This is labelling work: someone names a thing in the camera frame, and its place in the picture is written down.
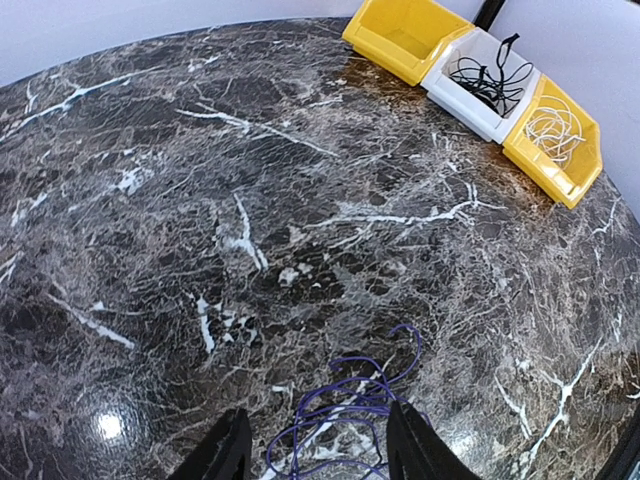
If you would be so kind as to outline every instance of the white marble vein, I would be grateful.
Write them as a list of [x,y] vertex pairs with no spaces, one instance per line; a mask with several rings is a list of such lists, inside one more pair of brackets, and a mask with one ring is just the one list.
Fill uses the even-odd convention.
[[585,360],[582,362],[582,365],[580,365],[578,372],[573,377],[573,380],[571,380],[570,383],[565,384],[561,380],[559,380],[556,376],[551,378],[548,374],[543,372],[543,375],[547,380],[549,380],[551,383],[554,383],[555,385],[558,385],[560,387],[560,392],[561,392],[560,402],[558,404],[558,411],[555,417],[551,419],[551,421],[547,425],[547,428],[542,433],[540,438],[536,441],[533,447],[531,447],[531,449],[528,451],[527,462],[525,464],[524,469],[520,473],[521,480],[524,480],[527,478],[527,475],[529,474],[529,470],[533,466],[533,462],[538,456],[538,451],[540,450],[540,447],[542,446],[544,441],[551,436],[551,434],[553,433],[558,423],[562,422],[566,424],[569,421],[569,414],[565,412],[565,407],[567,406],[567,400],[569,400],[569,397],[571,397],[571,395],[573,394],[574,387],[578,384],[578,382],[584,375],[584,372],[587,370],[587,367],[591,363],[593,356],[596,354],[596,352],[600,348],[601,342],[602,342],[602,338],[598,340],[598,343],[596,343],[596,346],[593,348],[593,350],[591,350],[589,355],[587,355],[587,358],[585,358]]
[[251,241],[251,222],[249,221],[247,210],[244,208],[242,200],[240,200],[238,195],[234,194],[233,197],[236,199],[236,205],[240,212],[240,217],[242,218],[242,236],[240,238],[229,240],[229,246],[232,248],[239,248],[247,252],[247,255],[252,258],[253,263],[255,263],[258,270],[268,270],[269,262],[267,257],[262,250],[260,250],[260,248]]
[[198,315],[200,315],[200,332],[204,340],[204,348],[208,354],[211,354],[216,348],[216,342],[209,332],[209,315],[207,315],[207,307],[209,307],[209,304],[201,296],[196,302],[196,307],[198,309]]
[[29,115],[28,117],[24,118],[21,122],[19,122],[17,125],[15,125],[14,127],[10,128],[7,131],[7,133],[5,133],[4,135],[2,135],[0,137],[0,143],[4,142],[10,136],[12,136],[15,133],[19,132],[24,127],[29,125],[34,120],[37,120],[38,118],[46,117],[46,116],[48,116],[48,115],[50,115],[52,113],[55,113],[55,112],[67,112],[67,111],[69,111],[69,109],[72,107],[73,103],[76,100],[78,100],[79,98],[84,97],[88,93],[95,92],[96,90],[100,90],[102,88],[110,87],[112,85],[126,84],[126,82],[128,82],[131,78],[133,78],[135,76],[138,76],[138,75],[142,75],[144,73],[151,72],[153,70],[157,70],[157,68],[149,68],[149,69],[146,69],[146,70],[140,70],[140,71],[137,71],[137,72],[127,73],[126,75],[120,75],[119,77],[112,78],[112,79],[106,80],[104,82],[100,82],[100,83],[98,83],[96,85],[92,85],[90,87],[76,86],[74,92],[71,95],[69,95],[68,97],[66,97],[64,100],[62,100],[61,102],[56,103],[55,105],[52,105],[52,106],[50,106],[48,108],[45,108],[44,110],[42,110],[42,111],[40,111],[38,113],[34,113],[32,115]]
[[217,110],[213,110],[211,107],[207,107],[204,104],[198,103],[198,106],[208,110],[210,113],[199,113],[199,112],[191,112],[188,110],[180,110],[180,109],[176,109],[176,112],[178,112],[181,115],[186,115],[188,117],[193,117],[193,118],[202,118],[202,119],[212,119],[212,120],[222,120],[225,123],[228,123],[229,125],[232,125],[234,127],[238,127],[238,128],[242,128],[242,132],[246,135],[249,133],[249,131],[251,130],[252,127],[256,127],[262,130],[266,130],[269,133],[272,133],[273,135],[276,135],[278,137],[284,138],[288,141],[290,141],[291,143],[295,143],[295,144],[301,144],[301,145],[305,145],[319,153],[323,153],[326,155],[330,155],[332,157],[338,157],[338,154],[335,152],[332,152],[330,150],[327,150],[325,148],[319,147],[318,145],[312,143],[312,142],[308,142],[306,140],[300,140],[298,138],[293,137],[292,135],[289,135],[288,133],[285,132],[281,132],[280,130],[273,128],[269,125],[266,124],[262,124],[262,123],[252,123],[249,122],[247,120],[243,120],[241,118],[238,117],[234,117],[233,115],[229,115],[223,112],[219,112]]
[[454,220],[460,218],[463,221],[469,221],[469,216],[463,211],[465,207],[485,207],[492,210],[504,210],[506,207],[490,205],[478,200],[478,191],[475,185],[467,184],[469,200],[454,205],[446,212],[439,213],[437,207],[432,207],[431,215],[426,217],[405,217],[396,215],[338,215],[313,225],[307,225],[307,228],[323,228],[330,225],[340,223],[398,223],[405,226],[422,225],[426,223],[436,222],[438,220]]
[[531,432],[531,427],[529,426],[529,419],[527,418],[526,404],[523,403],[522,406],[517,405],[516,402],[514,402],[511,399],[511,397],[509,397],[504,387],[498,380],[498,377],[494,377],[494,379],[496,381],[496,385],[498,385],[498,390],[500,390],[500,394],[502,395],[502,398],[504,398],[504,401],[507,403],[509,408],[518,415],[518,418],[520,419],[520,429],[522,430],[522,434],[524,435],[524,438],[528,440],[529,438],[531,438],[533,433]]
[[129,348],[131,350],[133,350],[135,348],[136,345],[131,340],[123,337],[119,333],[114,332],[110,328],[107,328],[107,327],[104,327],[104,326],[100,325],[95,320],[86,317],[84,314],[82,314],[82,312],[79,312],[75,308],[71,307],[64,300],[60,300],[59,298],[56,298],[51,294],[47,294],[47,297],[49,297],[49,299],[52,302],[54,302],[55,304],[61,306],[68,313],[73,315],[76,318],[76,320],[78,320],[78,322],[80,322],[81,325],[86,325],[91,330],[94,330],[99,336],[107,337],[107,338],[113,340],[114,342],[121,343],[122,345],[124,345],[125,347],[127,347],[127,348]]

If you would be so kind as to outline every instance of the black pole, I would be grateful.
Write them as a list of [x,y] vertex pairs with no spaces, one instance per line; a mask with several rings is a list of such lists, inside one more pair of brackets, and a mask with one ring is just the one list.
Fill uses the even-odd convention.
[[500,13],[506,0],[485,0],[473,23],[485,31],[489,31],[493,21]]

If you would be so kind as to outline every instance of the plastic storage bin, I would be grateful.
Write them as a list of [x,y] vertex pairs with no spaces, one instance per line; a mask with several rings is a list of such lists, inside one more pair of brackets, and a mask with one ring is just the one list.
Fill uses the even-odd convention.
[[[548,155],[527,138],[525,127],[539,113],[539,107],[557,108],[545,97],[563,100],[582,125],[585,139],[574,151],[566,166],[554,163]],[[572,133],[577,134],[577,127]],[[546,75],[542,75],[530,105],[504,142],[504,154],[531,177],[553,200],[573,208],[602,171],[600,127],[571,97]]]
[[[527,110],[540,79],[540,72],[533,68],[531,74],[518,83],[524,89],[517,106],[504,118],[493,111],[473,94],[454,82],[449,75],[457,68],[460,57],[471,57],[487,66],[493,78],[499,78],[496,55],[502,42],[475,28],[470,32],[458,35],[444,47],[442,54],[436,59],[421,85],[429,93],[428,97],[447,110],[461,122],[476,132],[485,141],[503,143]],[[520,55],[511,51],[504,65],[508,77],[518,67],[527,63]]]
[[431,0],[366,0],[343,33],[356,52],[414,86],[473,25]]

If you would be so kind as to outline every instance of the white wall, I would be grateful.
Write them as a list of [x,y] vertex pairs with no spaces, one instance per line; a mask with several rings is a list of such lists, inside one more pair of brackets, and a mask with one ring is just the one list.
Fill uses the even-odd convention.
[[[167,33],[272,18],[349,16],[361,0],[0,0],[0,85]],[[441,0],[473,19],[482,0]],[[602,127],[605,168],[640,218],[640,7],[626,0],[508,0],[492,33]]]

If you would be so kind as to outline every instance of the black cable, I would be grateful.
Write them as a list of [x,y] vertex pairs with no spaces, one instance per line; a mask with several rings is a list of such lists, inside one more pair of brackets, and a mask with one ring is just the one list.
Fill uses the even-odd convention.
[[519,87],[518,84],[525,81],[533,72],[533,64],[527,62],[520,65],[509,77],[505,74],[504,67],[511,54],[511,47],[519,37],[520,35],[516,33],[500,44],[496,55],[499,79],[491,76],[486,65],[480,64],[471,57],[458,58],[455,62],[457,69],[449,73],[451,80],[503,118],[518,105],[525,91],[524,87]]

